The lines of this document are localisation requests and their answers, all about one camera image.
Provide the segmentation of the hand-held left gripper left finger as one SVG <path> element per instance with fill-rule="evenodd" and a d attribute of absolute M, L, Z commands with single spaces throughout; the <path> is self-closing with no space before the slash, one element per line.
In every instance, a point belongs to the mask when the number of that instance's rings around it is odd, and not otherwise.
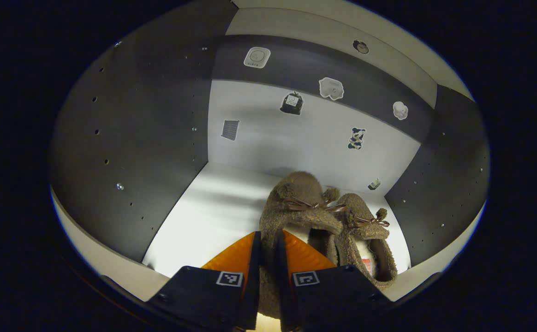
<path fill-rule="evenodd" d="M 193 331 L 255 330 L 260 238 L 260 232 L 251 232 L 203 267 L 180 268 L 148 300 L 148 307 Z"/>

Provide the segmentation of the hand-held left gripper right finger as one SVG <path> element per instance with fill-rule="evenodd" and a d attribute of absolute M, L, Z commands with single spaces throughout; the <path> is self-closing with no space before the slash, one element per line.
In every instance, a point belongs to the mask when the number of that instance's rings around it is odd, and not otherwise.
<path fill-rule="evenodd" d="M 355 265 L 333 266 L 287 231 L 275 239 L 283 332 L 364 332 L 393 307 Z"/>

